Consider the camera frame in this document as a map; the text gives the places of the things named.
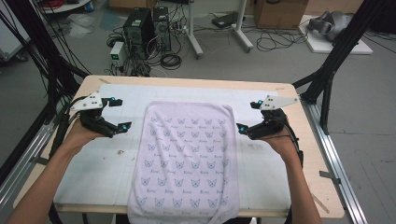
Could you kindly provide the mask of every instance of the computer tower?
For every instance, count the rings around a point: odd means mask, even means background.
[[[151,10],[146,7],[133,8],[123,25],[123,32],[129,55],[139,55],[139,59],[146,60],[156,45]]]
[[[171,32],[169,29],[168,7],[155,7],[152,11],[157,46],[160,50],[171,50]]]

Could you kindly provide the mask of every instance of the pink towel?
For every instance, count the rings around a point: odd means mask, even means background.
[[[223,223],[239,211],[233,110],[153,102],[128,202],[131,223]]]

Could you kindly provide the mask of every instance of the person's right arm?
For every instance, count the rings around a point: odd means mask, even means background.
[[[262,139],[282,158],[288,173],[293,224],[322,223],[303,173],[295,146],[286,129]]]

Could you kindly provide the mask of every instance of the gray floor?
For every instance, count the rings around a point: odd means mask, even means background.
[[[106,4],[90,16],[96,18],[92,34],[83,38],[67,36],[67,42],[82,63],[93,74],[106,75],[110,66],[106,46],[110,31],[101,28],[102,18],[108,13]],[[211,18],[196,20],[211,26]],[[256,46],[260,32],[247,33]],[[196,60],[186,36],[180,38],[182,65],[174,71],[161,69],[168,77],[222,79],[259,82],[292,83],[303,78],[323,64],[327,54],[312,53],[308,46],[293,45],[288,49],[249,54],[242,49],[231,31],[197,32],[196,37],[205,55]],[[396,42],[375,38],[376,41],[396,50]],[[395,53],[363,38],[374,51],[372,55],[349,55],[338,70],[332,88],[329,129],[351,185],[369,223],[396,222],[396,169],[395,132],[393,117],[394,84],[396,83]],[[159,70],[152,75],[164,77]],[[10,62],[0,67],[2,94],[0,162],[16,146],[22,135],[46,103],[44,85],[30,60],[27,63]],[[7,215],[9,209],[2,213]],[[78,214],[62,214],[65,223],[82,223]],[[110,223],[110,215],[89,215],[92,223]],[[282,223],[280,218],[266,218],[262,223]],[[325,223],[349,223],[348,217],[325,219]]]

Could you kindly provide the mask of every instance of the black pole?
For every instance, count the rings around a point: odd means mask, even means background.
[[[299,88],[311,82],[306,92],[301,94],[302,100],[309,104],[315,104],[324,91],[320,111],[320,126],[326,134],[329,133],[328,116],[334,75],[387,1],[391,0],[364,0],[347,28],[337,36],[334,48],[319,70],[293,83],[295,88]]]

